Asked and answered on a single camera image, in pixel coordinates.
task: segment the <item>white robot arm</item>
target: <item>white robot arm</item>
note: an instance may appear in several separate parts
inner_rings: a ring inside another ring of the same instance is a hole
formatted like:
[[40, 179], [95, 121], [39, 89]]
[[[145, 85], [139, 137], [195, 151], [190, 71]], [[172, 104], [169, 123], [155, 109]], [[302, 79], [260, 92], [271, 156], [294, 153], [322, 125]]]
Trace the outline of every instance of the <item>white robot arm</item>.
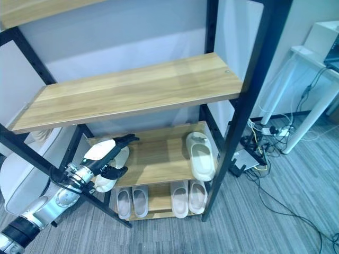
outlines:
[[127, 168], [116, 169], [108, 166], [110, 160], [130, 142], [139, 140], [134, 134], [100, 142], [92, 146], [77, 168], [69, 164], [65, 177], [58, 183], [50, 175], [55, 186], [32, 202], [19, 217], [12, 221], [0, 233], [0, 254], [22, 254], [24, 248], [34, 238], [60, 216], [67, 208], [74, 205], [83, 188], [94, 176], [102, 175], [108, 179], [118, 179]]

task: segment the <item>white slipper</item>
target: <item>white slipper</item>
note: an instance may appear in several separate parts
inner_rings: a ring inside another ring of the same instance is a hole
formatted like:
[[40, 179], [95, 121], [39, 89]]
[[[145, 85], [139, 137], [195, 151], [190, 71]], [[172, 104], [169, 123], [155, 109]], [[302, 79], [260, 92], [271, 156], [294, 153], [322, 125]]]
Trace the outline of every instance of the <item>white slipper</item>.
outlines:
[[[114, 168], [120, 169], [125, 165], [128, 159], [128, 156], [129, 156], [129, 148], [124, 147], [121, 149], [118, 155], [109, 162], [109, 165]], [[114, 187], [116, 182], [117, 182], [117, 179], [110, 180], [110, 179], [102, 177], [101, 175], [98, 175], [95, 179], [94, 188], [96, 189], [97, 192], [108, 192]]]
[[189, 213], [189, 182], [171, 183], [172, 212], [177, 218], [185, 218]]
[[192, 132], [186, 138], [186, 147], [191, 158], [193, 176], [200, 181], [211, 181], [216, 174], [212, 146], [207, 136], [200, 132]]
[[121, 188], [117, 190], [117, 209], [119, 218], [125, 220], [132, 214], [132, 188]]
[[134, 213], [136, 217], [143, 218], [148, 213], [148, 186], [135, 186], [132, 188]]
[[201, 214], [205, 210], [207, 191], [202, 181], [190, 181], [189, 209], [192, 213]]

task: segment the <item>power strip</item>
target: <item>power strip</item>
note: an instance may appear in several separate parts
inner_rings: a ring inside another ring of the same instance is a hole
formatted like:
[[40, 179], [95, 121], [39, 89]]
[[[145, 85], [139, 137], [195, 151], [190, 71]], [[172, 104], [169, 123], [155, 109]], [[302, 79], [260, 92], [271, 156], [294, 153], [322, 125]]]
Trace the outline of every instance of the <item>power strip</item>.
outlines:
[[262, 134], [266, 135], [266, 136], [288, 137], [288, 135], [289, 135], [289, 129], [288, 128], [282, 129], [278, 134], [271, 134], [270, 128], [262, 128], [261, 131], [262, 131]]

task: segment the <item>black metal frame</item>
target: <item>black metal frame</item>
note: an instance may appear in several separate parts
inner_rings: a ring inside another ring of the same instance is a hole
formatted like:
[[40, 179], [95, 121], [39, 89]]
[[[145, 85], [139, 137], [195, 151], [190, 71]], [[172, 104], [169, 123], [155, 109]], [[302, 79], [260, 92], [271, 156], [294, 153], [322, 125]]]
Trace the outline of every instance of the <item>black metal frame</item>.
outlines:
[[[237, 108], [224, 141], [224, 145], [222, 146], [222, 150], [219, 151], [221, 154], [219, 160], [220, 163], [217, 167], [216, 176], [213, 179], [212, 187], [208, 194], [202, 221], [207, 220], [225, 174], [234, 164], [232, 161], [233, 154], [242, 137], [247, 120], [249, 119], [260, 89], [264, 83], [292, 4], [292, 0], [253, 1], [262, 3], [264, 5], [264, 10], [242, 91], [237, 101]], [[214, 128], [212, 129], [212, 132], [216, 132], [213, 136], [221, 135], [220, 131], [215, 131]]]
[[[0, 46], [14, 41], [24, 56], [27, 58], [28, 62], [32, 65], [35, 71], [39, 74], [41, 79], [46, 85], [54, 84], [56, 81], [48, 71], [48, 69], [41, 62], [37, 54], [34, 52], [32, 47], [27, 42], [26, 38], [23, 36], [18, 27], [14, 27], [8, 30], [5, 30], [0, 33]], [[67, 165], [72, 162], [75, 152], [79, 146], [82, 135], [85, 135], [87, 138], [93, 138], [94, 135], [87, 127], [86, 124], [79, 124], [76, 127], [76, 130], [71, 138], [71, 141], [67, 147], [63, 160], [61, 161], [59, 169], [52, 165], [44, 157], [40, 156], [37, 152], [31, 149], [24, 143], [25, 138], [28, 133], [16, 135], [13, 132], [6, 129], [0, 124], [0, 143], [11, 149], [17, 155], [22, 157], [24, 160], [34, 165], [36, 168], [44, 172], [46, 175], [50, 175], [51, 169], [53, 169], [53, 175], [58, 178], [60, 177]], [[105, 201], [101, 202], [99, 199], [91, 195], [90, 193], [84, 191], [81, 193], [81, 197], [86, 201], [99, 208], [101, 211], [117, 220], [121, 224], [131, 228], [132, 225], [118, 217], [117, 213], [109, 208], [109, 197], [105, 196]]]
[[[237, 108], [233, 116], [226, 139], [224, 139], [221, 135], [220, 130], [217, 127], [217, 124], [208, 109], [208, 106], [206, 104], [200, 106], [199, 118], [207, 122], [207, 125], [211, 130], [212, 136], [221, 154], [219, 165], [216, 171], [216, 176], [212, 181], [211, 187], [209, 188], [208, 201], [206, 209], [202, 215], [202, 221], [207, 220], [220, 189], [221, 183], [225, 177], [225, 174], [234, 165], [234, 161], [232, 161], [233, 154], [241, 139], [242, 133], [247, 123], [247, 119], [249, 118], [249, 115], [264, 82], [264, 78], [271, 64], [292, 4], [292, 0], [252, 1], [262, 3], [264, 5], [264, 10], [255, 39], [251, 59], [249, 61], [248, 69], [246, 72], [242, 91], [240, 93], [239, 99], [236, 102]], [[208, 0], [205, 48], [206, 53], [214, 51], [217, 13], [218, 0]], [[0, 44], [3, 45], [4, 43], [8, 42], [9, 38], [13, 38], [12, 40], [16, 42], [18, 47], [28, 58], [29, 62], [40, 74], [40, 77], [45, 81], [46, 84], [52, 84], [55, 82], [50, 74], [46, 74], [49, 73], [48, 70], [39, 60], [39, 58], [34, 53], [33, 49], [29, 46], [26, 39], [23, 37], [18, 28], [9, 29], [2, 32], [0, 34]], [[86, 125], [82, 124], [77, 126], [71, 143], [69, 144], [63, 158], [59, 173], [63, 172], [65, 166], [69, 162], [71, 162], [82, 134], [85, 134], [87, 137], [93, 137], [93, 134]], [[49, 169], [51, 167], [54, 167], [51, 163], [49, 163], [43, 157], [34, 152], [31, 148], [29, 148], [26, 144], [24, 144], [14, 133], [10, 132], [2, 125], [0, 142], [46, 174], [49, 174]], [[109, 208], [110, 194], [110, 192], [106, 193], [104, 202], [99, 201], [88, 192], [83, 192], [82, 197], [91, 204], [95, 205], [97, 208], [101, 209], [110, 217], [130, 228], [131, 224], [129, 222], [121, 220], [118, 215]]]

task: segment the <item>wooden shelf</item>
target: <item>wooden shelf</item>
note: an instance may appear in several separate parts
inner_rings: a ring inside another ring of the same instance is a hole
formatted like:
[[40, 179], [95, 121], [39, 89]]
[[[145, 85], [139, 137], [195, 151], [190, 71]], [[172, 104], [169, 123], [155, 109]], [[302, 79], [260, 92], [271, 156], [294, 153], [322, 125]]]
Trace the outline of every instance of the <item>wooden shelf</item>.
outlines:
[[[189, 212], [188, 216], [198, 215]], [[151, 220], [151, 219], [164, 219], [175, 217], [172, 211], [169, 212], [150, 212], [143, 218], [138, 218], [134, 214], [127, 221], [140, 221], [140, 220]]]
[[46, 86], [10, 129], [26, 133], [234, 99], [241, 88], [210, 53]]
[[[206, 122], [203, 121], [136, 133], [140, 141], [129, 145], [130, 156], [126, 162], [128, 171], [117, 181], [115, 187], [194, 179], [185, 138], [193, 131], [204, 133], [206, 128]], [[92, 138], [88, 141], [93, 145], [99, 139]]]
[[171, 189], [170, 184], [150, 185], [148, 189], [148, 214], [146, 217], [138, 218], [134, 210], [128, 221], [150, 220], [175, 217], [171, 206]]
[[5, 28], [105, 0], [1, 0], [0, 16]]

